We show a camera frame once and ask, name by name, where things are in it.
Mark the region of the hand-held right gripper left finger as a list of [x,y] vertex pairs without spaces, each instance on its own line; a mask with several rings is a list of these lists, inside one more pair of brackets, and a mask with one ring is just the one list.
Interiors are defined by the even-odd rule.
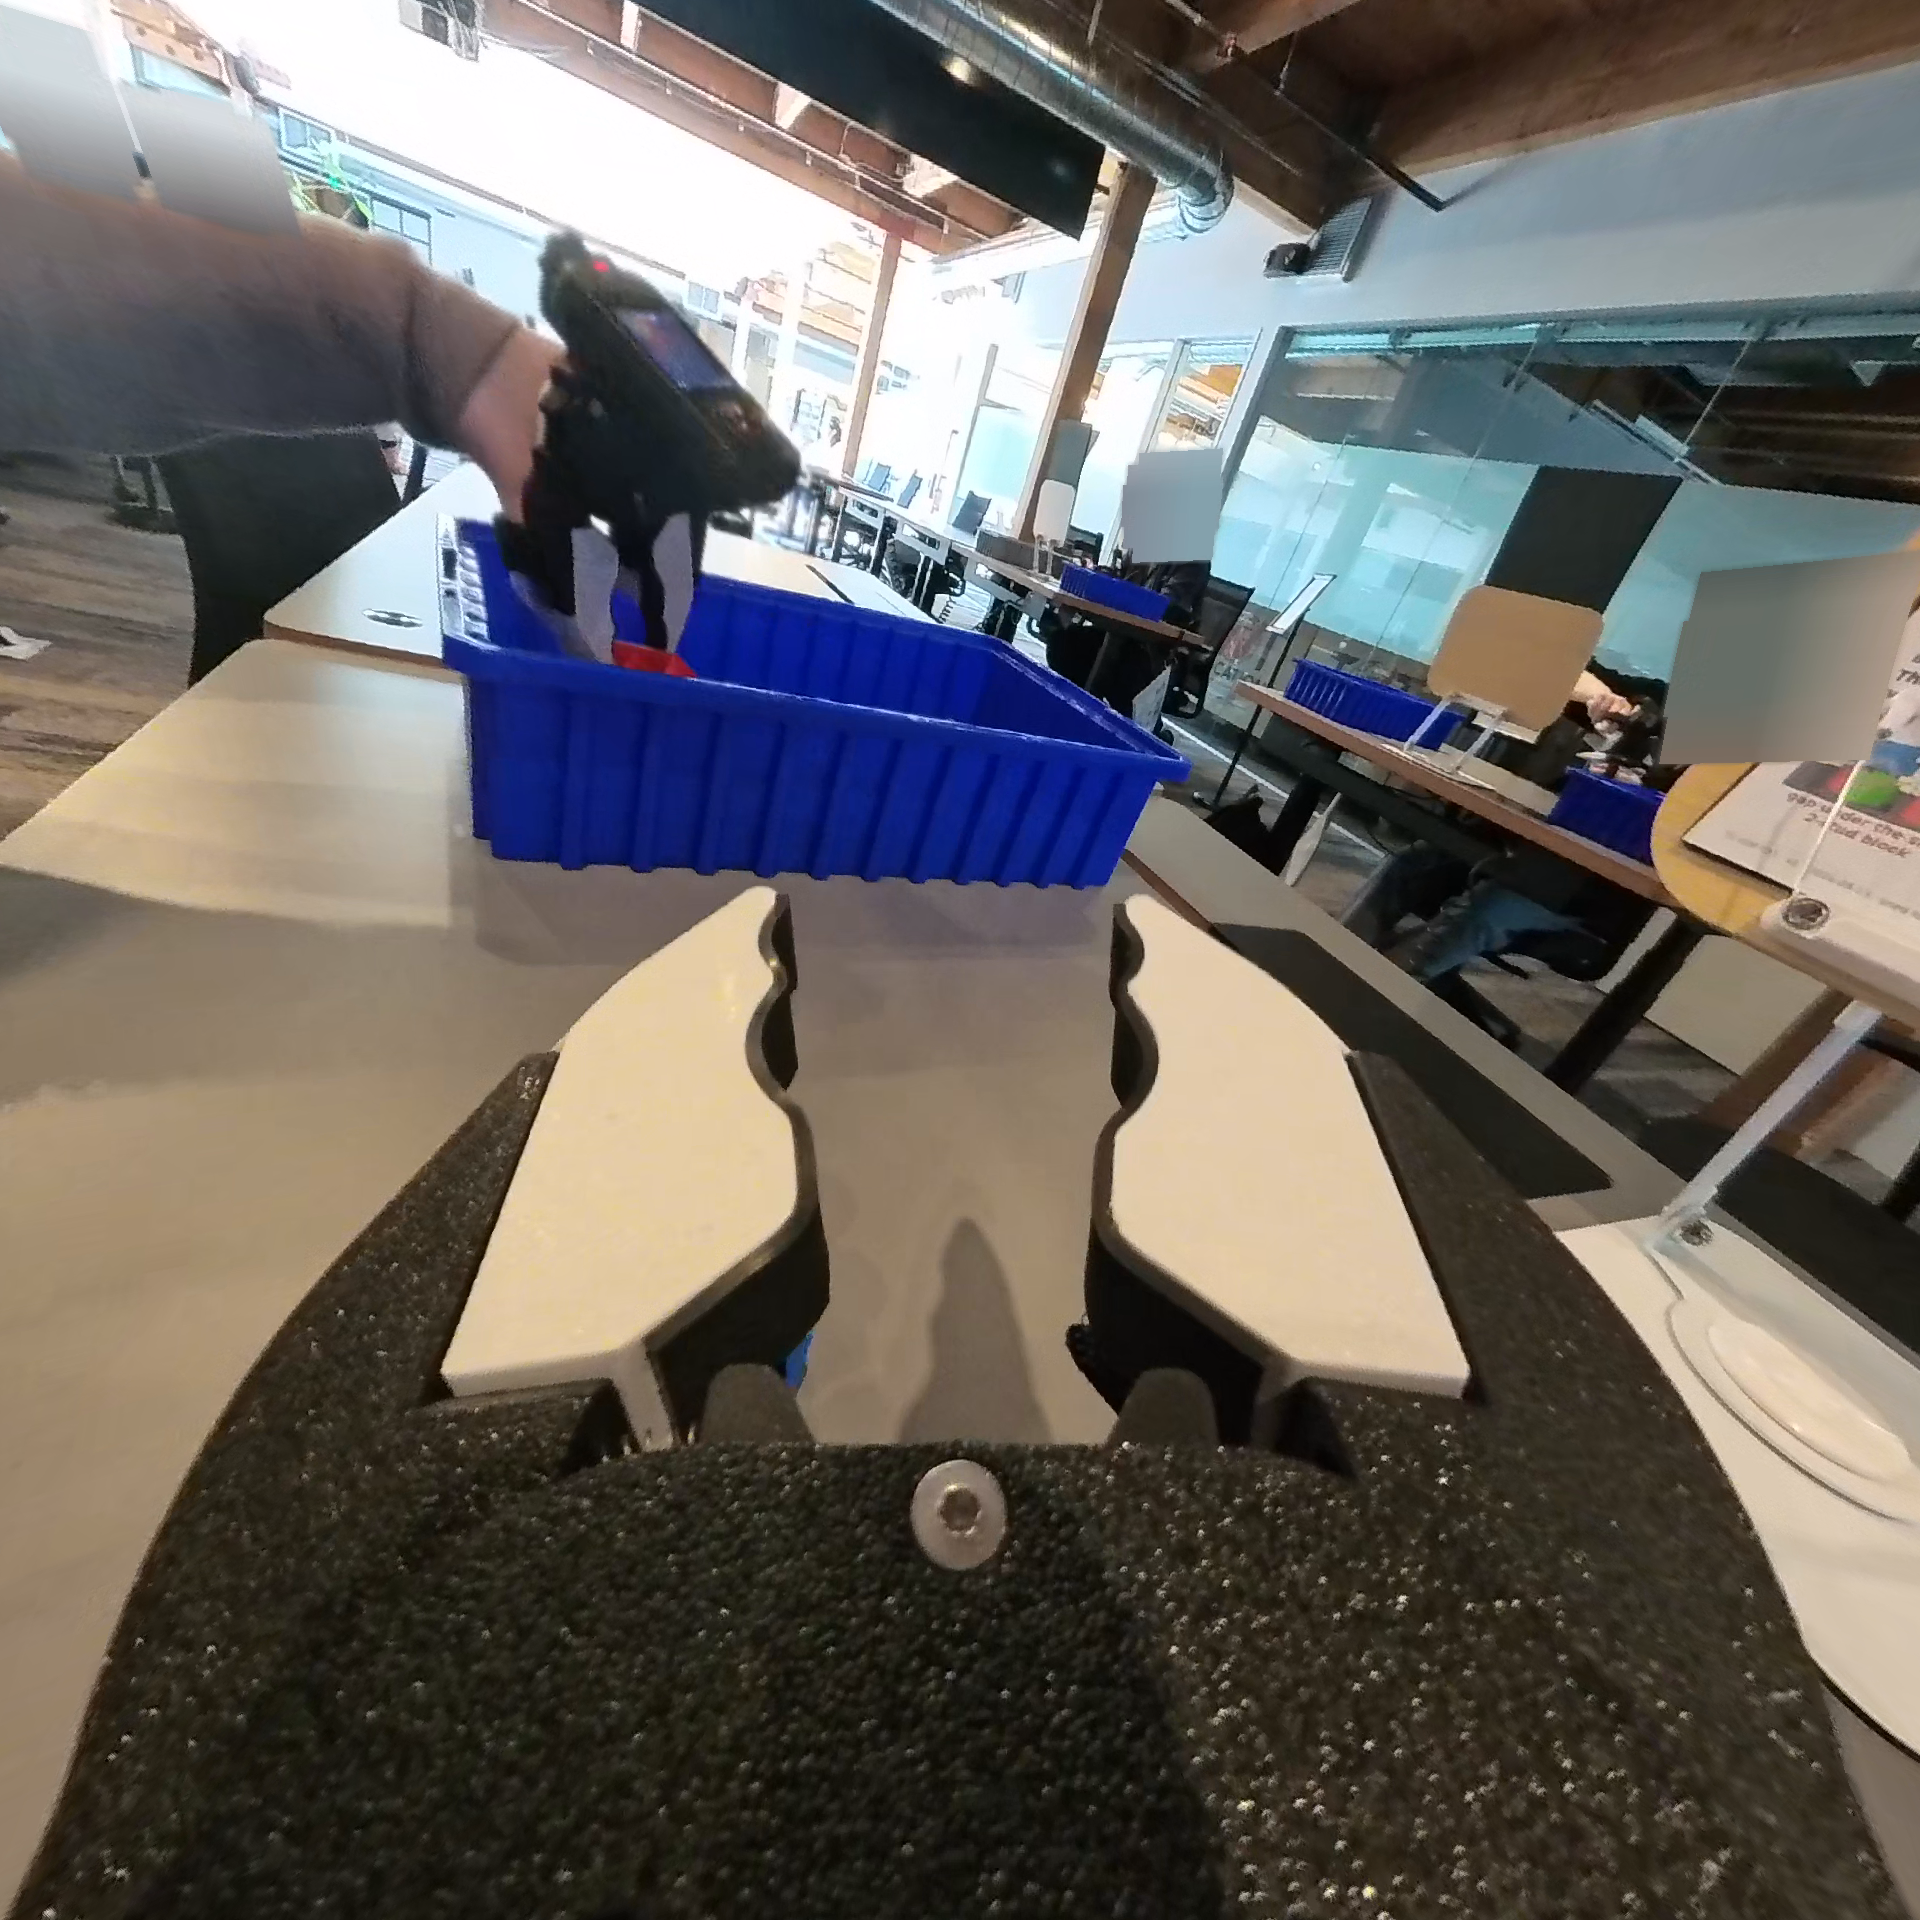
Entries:
[[718,1373],[776,1368],[819,1320],[791,929],[753,884],[566,1031],[441,1360],[449,1396],[609,1384],[632,1440],[671,1449]]

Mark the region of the black office chair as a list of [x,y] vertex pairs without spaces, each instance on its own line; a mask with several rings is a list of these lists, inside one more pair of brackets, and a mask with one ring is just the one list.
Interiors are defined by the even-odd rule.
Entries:
[[155,457],[191,589],[186,684],[400,510],[382,430],[225,436]]

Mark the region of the rounded wooden board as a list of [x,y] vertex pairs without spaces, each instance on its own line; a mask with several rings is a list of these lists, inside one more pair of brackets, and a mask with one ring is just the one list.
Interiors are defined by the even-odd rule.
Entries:
[[1734,940],[1849,1000],[1863,1000],[1912,1032],[1917,1025],[1914,959],[1903,959],[1903,970],[1889,970],[1880,962],[1857,967],[1830,941],[1786,933],[1779,926],[1779,908],[1786,901],[1779,881],[1690,848],[1688,831],[1754,767],[1753,760],[1703,760],[1688,765],[1663,794],[1650,829],[1650,849],[1670,902],[1710,933]]

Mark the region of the person's left forearm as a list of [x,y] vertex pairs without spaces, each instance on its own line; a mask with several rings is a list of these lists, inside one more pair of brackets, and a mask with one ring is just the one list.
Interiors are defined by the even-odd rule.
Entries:
[[401,424],[453,447],[522,326],[415,250],[320,215],[237,230],[2,168],[3,453],[158,454]]

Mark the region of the metal ventilation duct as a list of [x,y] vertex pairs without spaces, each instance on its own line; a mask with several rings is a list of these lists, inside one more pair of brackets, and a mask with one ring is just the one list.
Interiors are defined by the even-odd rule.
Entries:
[[1189,111],[1029,22],[1009,4],[878,1],[878,10],[930,40],[949,61],[969,64],[1152,173],[1171,192],[1189,233],[1211,230],[1231,208],[1229,159]]

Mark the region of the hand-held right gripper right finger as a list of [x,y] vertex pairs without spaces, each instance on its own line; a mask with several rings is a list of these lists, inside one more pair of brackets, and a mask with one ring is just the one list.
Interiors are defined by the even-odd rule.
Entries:
[[1110,1088],[1094,1141],[1082,1373],[1149,1376],[1199,1431],[1278,1445],[1305,1384],[1462,1401],[1472,1365],[1359,1090],[1293,989],[1152,896],[1112,910]]

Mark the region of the black ceiling panel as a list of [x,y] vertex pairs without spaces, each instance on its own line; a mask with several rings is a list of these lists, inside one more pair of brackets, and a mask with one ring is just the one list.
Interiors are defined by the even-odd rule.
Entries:
[[1103,146],[867,1],[646,1],[648,14],[933,159],[1056,233],[1081,233]]

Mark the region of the background wooden desk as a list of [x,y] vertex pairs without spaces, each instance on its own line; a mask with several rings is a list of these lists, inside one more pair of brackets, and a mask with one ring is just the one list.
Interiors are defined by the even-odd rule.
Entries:
[[1467,778],[1462,764],[1449,770],[1434,757],[1405,752],[1393,740],[1343,727],[1251,681],[1237,684],[1233,694],[1248,701],[1259,720],[1280,728],[1274,753],[1293,772],[1293,786],[1280,804],[1274,825],[1280,861],[1295,856],[1317,809],[1326,802],[1351,802],[1358,809],[1371,809],[1409,836],[1447,848],[1454,856],[1493,844],[1526,845],[1666,912],[1667,926],[1599,997],[1583,1024],[1543,1069],[1557,1088],[1582,1092],[1706,940],[1705,922],[1663,889],[1650,864],[1504,799],[1497,790]]

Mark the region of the person's left hand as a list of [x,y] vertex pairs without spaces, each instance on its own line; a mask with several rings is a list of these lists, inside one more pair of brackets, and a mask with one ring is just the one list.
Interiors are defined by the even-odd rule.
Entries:
[[544,407],[566,369],[558,343],[514,326],[473,382],[453,428],[453,447],[491,482],[507,520],[522,520],[522,496],[544,442]]

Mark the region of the white stand base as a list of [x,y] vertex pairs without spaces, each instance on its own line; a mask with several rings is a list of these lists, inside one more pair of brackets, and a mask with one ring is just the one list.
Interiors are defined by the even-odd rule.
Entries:
[[1885,1015],[1914,1009],[1914,933],[1802,881],[1767,908],[1769,945],[1833,974],[1826,1032],[1656,1214],[1563,1232],[1696,1416],[1749,1516],[1814,1666],[1856,1717],[1914,1751],[1914,1317],[1870,1297],[1857,1234],[1734,1208],[1773,1134]]

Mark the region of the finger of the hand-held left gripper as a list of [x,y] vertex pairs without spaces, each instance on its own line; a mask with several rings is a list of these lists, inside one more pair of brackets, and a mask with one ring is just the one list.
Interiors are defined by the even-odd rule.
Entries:
[[573,657],[609,665],[616,641],[613,598],[622,585],[616,549],[609,536],[570,536],[566,562],[570,613],[559,615],[561,647]]
[[664,660],[680,660],[691,598],[704,575],[704,513],[671,513],[657,520],[637,570],[637,605],[645,645]]

